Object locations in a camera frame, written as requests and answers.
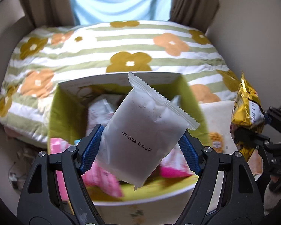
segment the pink package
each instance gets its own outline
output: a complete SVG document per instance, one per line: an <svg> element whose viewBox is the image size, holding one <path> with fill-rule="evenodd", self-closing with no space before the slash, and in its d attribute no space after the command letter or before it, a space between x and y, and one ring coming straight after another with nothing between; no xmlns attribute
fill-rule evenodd
<svg viewBox="0 0 281 225"><path fill-rule="evenodd" d="M50 139L50 153L56 154L64 152L71 145L61 138ZM59 192L62 200L68 200L68 193L66 191L65 182L62 171L56 171ZM87 186L98 186L104 193L113 197L122 197L123 193L121 186L116 177L104 169L98 167L94 161L90 170L83 176L82 180Z"/></svg>
<svg viewBox="0 0 281 225"><path fill-rule="evenodd" d="M178 143L160 163L160 175L164 178L181 178L194 174L189 169Z"/></svg>

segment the white wall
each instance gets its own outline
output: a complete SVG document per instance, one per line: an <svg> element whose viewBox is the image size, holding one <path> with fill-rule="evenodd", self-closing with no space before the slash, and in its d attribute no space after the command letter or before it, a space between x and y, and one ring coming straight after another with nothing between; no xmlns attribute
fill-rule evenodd
<svg viewBox="0 0 281 225"><path fill-rule="evenodd" d="M231 70L244 71L264 109L281 105L281 0L220 0L207 36Z"/></svg>
<svg viewBox="0 0 281 225"><path fill-rule="evenodd" d="M0 2L0 35L24 16L19 0L3 0Z"/></svg>
<svg viewBox="0 0 281 225"><path fill-rule="evenodd" d="M24 16L24 12L21 8L19 0L3 0L0 3L0 36L3 32L13 25L16 21L18 21L21 17ZM5 46L10 46L10 41L3 44ZM2 53L6 53L9 50L4 49L2 46ZM3 61L1 58L3 55L0 55L0 69L6 70L7 62ZM19 162L16 157L16 152L23 146L20 141L17 140L6 140L6 134L2 129L0 129L0 197L5 203L5 205L16 214L17 211L17 204L19 201L20 194L16 192L11 184L9 183L8 179L8 171L12 167L13 163ZM18 164L12 168L12 171L16 172L17 174L21 174L25 171L24 166L19 166Z"/></svg>

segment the cardboard box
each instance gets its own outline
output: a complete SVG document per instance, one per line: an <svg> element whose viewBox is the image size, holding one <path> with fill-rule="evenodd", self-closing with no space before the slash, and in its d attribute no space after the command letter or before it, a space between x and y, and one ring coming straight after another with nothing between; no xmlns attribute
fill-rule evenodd
<svg viewBox="0 0 281 225"><path fill-rule="evenodd" d="M182 75L166 72L134 74L168 100L180 95L180 107L200 123L196 130L189 130L190 134L203 145L210 145L204 116ZM107 73L59 83L51 107L49 139L62 138L73 144L85 136L89 102L101 94L126 95L131 89L128 73Z"/></svg>

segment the bed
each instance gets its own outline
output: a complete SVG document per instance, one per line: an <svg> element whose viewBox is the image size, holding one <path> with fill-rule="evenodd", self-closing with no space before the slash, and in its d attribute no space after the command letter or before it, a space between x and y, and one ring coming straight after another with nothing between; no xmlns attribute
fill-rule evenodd
<svg viewBox="0 0 281 225"><path fill-rule="evenodd" d="M174 22L123 21L37 28L15 47L0 94L7 134L46 148L59 82L111 72L182 73L198 103L233 100L238 79L195 28Z"/></svg>

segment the blue gripper pad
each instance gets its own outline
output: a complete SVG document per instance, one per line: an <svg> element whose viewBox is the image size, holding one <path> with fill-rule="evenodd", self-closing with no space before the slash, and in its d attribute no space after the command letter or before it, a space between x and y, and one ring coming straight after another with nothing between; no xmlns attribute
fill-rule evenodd
<svg viewBox="0 0 281 225"><path fill-rule="evenodd" d="M87 148L85 149L84 153L82 154L82 164L80 166L80 171L83 174L85 174L86 171L90 170L92 167L92 164L98 154L100 142L101 142L101 136L102 132L104 130L104 127L101 125L97 132L95 133L94 137L88 144Z"/></svg>
<svg viewBox="0 0 281 225"><path fill-rule="evenodd" d="M195 172L196 175L199 175L199 173L201 172L201 168L199 166L198 155L185 134L180 138L178 144L189 166L189 169Z"/></svg>

